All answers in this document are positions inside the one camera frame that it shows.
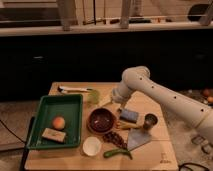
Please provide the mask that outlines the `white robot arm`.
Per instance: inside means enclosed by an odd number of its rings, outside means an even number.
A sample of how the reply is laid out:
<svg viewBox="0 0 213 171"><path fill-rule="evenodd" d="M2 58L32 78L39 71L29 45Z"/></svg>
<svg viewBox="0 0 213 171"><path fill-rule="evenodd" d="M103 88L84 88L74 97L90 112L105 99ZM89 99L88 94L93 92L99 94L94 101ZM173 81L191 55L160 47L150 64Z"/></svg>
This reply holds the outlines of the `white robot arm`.
<svg viewBox="0 0 213 171"><path fill-rule="evenodd" d="M124 70L122 80L112 90L111 99L125 106L136 91L174 112L213 144L213 109L210 106L153 82L145 66Z"/></svg>

